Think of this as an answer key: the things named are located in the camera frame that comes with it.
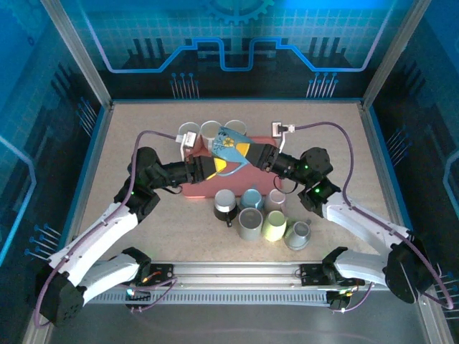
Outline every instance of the work surface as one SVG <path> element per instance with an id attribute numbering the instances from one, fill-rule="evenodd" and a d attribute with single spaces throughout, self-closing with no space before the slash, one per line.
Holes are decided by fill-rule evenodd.
<path id="1" fill-rule="evenodd" d="M 271 122 L 305 125 L 333 121 L 349 133 L 354 146 L 355 168 L 349 195 L 362 206 L 388 218 L 382 190 L 372 155 L 360 120 L 357 104 L 321 104 L 292 101 L 225 101 L 117 104 L 110 122 L 103 152 L 87 202 L 80 232 L 88 228 L 113 201 L 128 177 L 136 136 L 142 130 L 157 130 L 176 135 L 182 123 L 202 124 L 217 120 L 225 124 L 238 119 L 247 124 L 248 135 L 270 135 Z M 168 138 L 144 136 L 141 146 L 156 150 L 162 163 L 180 161 L 179 144 Z M 342 134 L 323 126 L 287 135 L 284 153 L 297 158 L 311 147 L 328 151 L 333 172 L 330 180 L 342 186 L 349 172 L 349 149 Z M 291 190 L 285 182 L 284 189 Z M 134 246 L 156 261 L 172 262 L 297 262 L 322 260 L 338 246 L 358 252 L 374 253 L 365 242 L 344 228 L 307 212 L 297 193 L 288 195 L 286 215 L 298 220 L 310 219 L 311 241 L 302 251 L 289 250 L 283 240 L 270 243 L 263 238 L 245 242 L 236 228 L 228 229 L 212 212 L 213 199 L 186 199 L 158 191 L 161 201 L 143 222 L 118 240 L 103 256 L 108 259 L 123 249 Z"/>

